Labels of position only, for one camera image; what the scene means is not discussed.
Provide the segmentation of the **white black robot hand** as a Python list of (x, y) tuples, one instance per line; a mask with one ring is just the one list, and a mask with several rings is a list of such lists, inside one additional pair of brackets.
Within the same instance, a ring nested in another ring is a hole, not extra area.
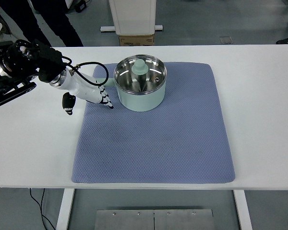
[(100, 86), (95, 78), (93, 78), (92, 83), (88, 83), (87, 75), (71, 74), (69, 70), (65, 70), (56, 80), (51, 82), (51, 85), (59, 90), (67, 91), (63, 95), (62, 107), (69, 115), (72, 115), (76, 98), (113, 108), (104, 86)]

